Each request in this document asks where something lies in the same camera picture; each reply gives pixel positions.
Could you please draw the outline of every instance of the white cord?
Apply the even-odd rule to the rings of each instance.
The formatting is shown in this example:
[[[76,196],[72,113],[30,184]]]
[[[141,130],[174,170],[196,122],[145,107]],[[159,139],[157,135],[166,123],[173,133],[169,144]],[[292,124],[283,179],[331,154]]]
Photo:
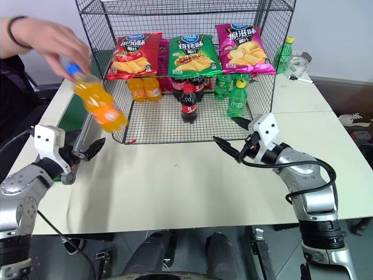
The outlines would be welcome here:
[[[167,264],[163,264],[163,266],[168,270],[168,271],[170,271],[170,269],[169,269],[169,267],[167,266]]]

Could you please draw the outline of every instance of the wire rack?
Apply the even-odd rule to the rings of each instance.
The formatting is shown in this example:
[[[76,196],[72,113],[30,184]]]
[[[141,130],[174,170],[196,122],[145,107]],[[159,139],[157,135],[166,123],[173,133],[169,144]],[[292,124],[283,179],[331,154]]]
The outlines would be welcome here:
[[[218,49],[215,25],[223,23],[261,27],[264,48],[273,62],[295,8],[295,0],[76,0],[76,4],[101,77],[105,77],[117,37],[156,31],[167,39],[211,34]],[[275,76],[260,75],[247,87],[247,117],[271,111],[275,81]],[[211,133],[227,139],[246,137],[227,118],[225,102],[215,100],[213,94],[205,95],[199,117],[191,125],[182,122],[180,106],[173,97],[166,96],[159,103],[134,103],[124,81],[107,80],[104,85],[130,119],[127,127],[113,133],[120,143],[211,141]]]

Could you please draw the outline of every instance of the white table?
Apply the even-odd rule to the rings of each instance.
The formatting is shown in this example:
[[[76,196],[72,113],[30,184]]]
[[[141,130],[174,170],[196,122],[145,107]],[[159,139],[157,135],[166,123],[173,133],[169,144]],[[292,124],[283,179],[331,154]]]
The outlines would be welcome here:
[[[41,123],[57,125],[72,94],[64,81]],[[339,217],[372,216],[373,171],[316,87],[278,79],[273,111],[278,143],[335,168]],[[103,150],[80,165],[74,185],[54,184],[40,204],[64,233],[296,222],[277,175],[237,164],[214,142],[121,145],[97,127],[90,133],[92,139],[107,137]],[[243,141],[233,145],[241,148]],[[36,156],[29,139],[11,172]],[[53,233],[37,219],[34,234]]]

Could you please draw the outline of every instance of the cola bottle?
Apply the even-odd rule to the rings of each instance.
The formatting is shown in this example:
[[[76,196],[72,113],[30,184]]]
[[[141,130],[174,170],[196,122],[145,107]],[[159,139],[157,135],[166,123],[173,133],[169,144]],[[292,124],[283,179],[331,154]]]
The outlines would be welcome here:
[[[184,85],[184,93],[180,98],[180,103],[182,120],[192,124],[197,118],[197,96],[190,83]]]
[[[180,98],[183,94],[182,89],[187,82],[187,79],[171,78],[171,80],[173,82],[174,97],[177,99],[177,101],[180,101]]]
[[[189,79],[189,83],[193,87],[193,92],[197,96],[197,102],[201,102],[203,98],[203,90],[205,89],[205,78],[203,76],[198,76]]]

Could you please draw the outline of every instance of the orange juice bottle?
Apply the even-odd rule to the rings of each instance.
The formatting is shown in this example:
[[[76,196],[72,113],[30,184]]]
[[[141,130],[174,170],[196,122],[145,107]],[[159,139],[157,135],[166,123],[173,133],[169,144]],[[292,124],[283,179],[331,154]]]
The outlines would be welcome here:
[[[105,131],[118,131],[122,125],[127,124],[126,117],[97,77],[84,74],[76,64],[70,64],[66,70],[75,78],[75,93],[83,99],[86,110]]]
[[[132,99],[137,102],[144,102],[146,100],[146,93],[144,90],[144,83],[140,78],[127,80],[128,89],[132,92]]]
[[[158,102],[162,98],[161,90],[157,78],[143,78],[146,98],[153,102]]]

